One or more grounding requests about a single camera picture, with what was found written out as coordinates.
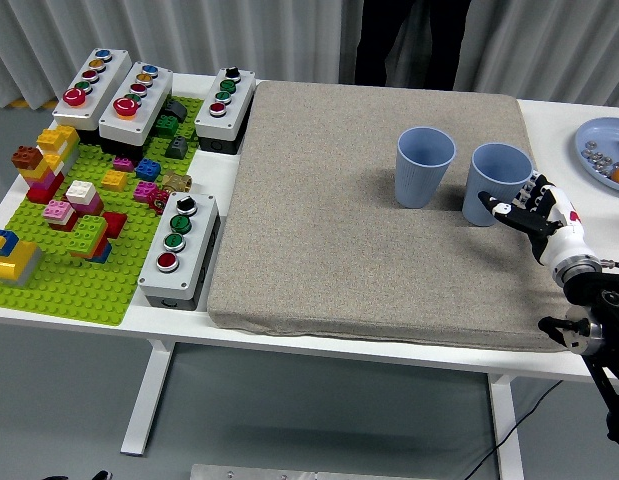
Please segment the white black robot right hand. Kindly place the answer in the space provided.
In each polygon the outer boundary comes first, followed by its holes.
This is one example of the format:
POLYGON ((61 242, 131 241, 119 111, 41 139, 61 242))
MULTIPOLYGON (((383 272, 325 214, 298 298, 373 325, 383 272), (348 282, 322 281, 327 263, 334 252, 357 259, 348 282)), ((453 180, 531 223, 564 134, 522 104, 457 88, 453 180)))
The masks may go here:
POLYGON ((511 203, 486 191, 480 191, 478 199, 496 220, 527 235, 534 258, 543 266, 553 269, 569 258, 593 256, 572 202, 537 171, 511 203))

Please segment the black white robot left hand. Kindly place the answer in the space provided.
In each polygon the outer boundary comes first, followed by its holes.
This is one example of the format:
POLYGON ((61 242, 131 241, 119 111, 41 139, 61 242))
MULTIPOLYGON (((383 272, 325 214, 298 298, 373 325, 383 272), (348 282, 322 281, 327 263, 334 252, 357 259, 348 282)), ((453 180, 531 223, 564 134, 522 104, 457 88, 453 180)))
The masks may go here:
MULTIPOLYGON (((112 480, 113 474, 108 470, 98 471, 91 480, 112 480)), ((69 480, 67 475, 50 475, 44 477, 42 480, 69 480)))

